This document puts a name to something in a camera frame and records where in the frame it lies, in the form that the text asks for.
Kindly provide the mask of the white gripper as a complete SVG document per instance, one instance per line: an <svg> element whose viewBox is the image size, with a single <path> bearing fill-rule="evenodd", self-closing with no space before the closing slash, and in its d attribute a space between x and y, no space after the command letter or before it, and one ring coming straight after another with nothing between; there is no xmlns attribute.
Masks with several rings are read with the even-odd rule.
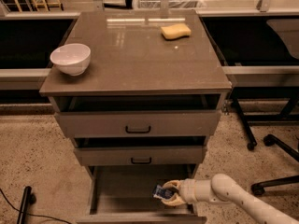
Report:
<svg viewBox="0 0 299 224"><path fill-rule="evenodd" d="M162 200L162 203L167 206L180 206L185 203L199 202L199 188L200 180L184 179L184 180L170 180L163 184L164 189L169 189L178 194L174 194L170 199Z"/></svg>

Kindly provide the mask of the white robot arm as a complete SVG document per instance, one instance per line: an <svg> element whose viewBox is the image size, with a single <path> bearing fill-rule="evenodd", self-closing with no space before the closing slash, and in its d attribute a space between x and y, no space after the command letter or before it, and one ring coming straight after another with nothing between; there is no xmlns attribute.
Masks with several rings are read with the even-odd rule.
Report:
<svg viewBox="0 0 299 224"><path fill-rule="evenodd" d="M200 202L234 203L258 224L299 224L296 219L246 192L228 175L216 174L206 180L171 180L163 184L163 189L175 190L172 196L162 198L162 202L168 206Z"/></svg>

